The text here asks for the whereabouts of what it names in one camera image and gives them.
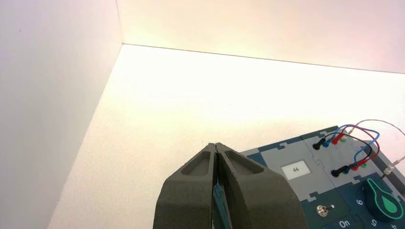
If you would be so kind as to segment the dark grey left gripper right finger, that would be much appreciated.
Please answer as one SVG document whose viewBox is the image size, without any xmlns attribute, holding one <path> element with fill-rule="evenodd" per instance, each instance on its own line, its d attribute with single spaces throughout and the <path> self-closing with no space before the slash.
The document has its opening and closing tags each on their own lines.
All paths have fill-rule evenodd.
<svg viewBox="0 0 405 229">
<path fill-rule="evenodd" d="M 232 228 L 308 228 L 298 196 L 282 175 L 222 143 L 217 154 Z"/>
</svg>

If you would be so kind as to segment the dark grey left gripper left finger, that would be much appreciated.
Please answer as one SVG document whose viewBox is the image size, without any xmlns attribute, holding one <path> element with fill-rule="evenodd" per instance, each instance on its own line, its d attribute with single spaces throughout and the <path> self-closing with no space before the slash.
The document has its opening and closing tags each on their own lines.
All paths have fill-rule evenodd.
<svg viewBox="0 0 405 229">
<path fill-rule="evenodd" d="M 163 183 L 154 214 L 155 229 L 210 229 L 216 147 L 209 143 Z"/>
</svg>

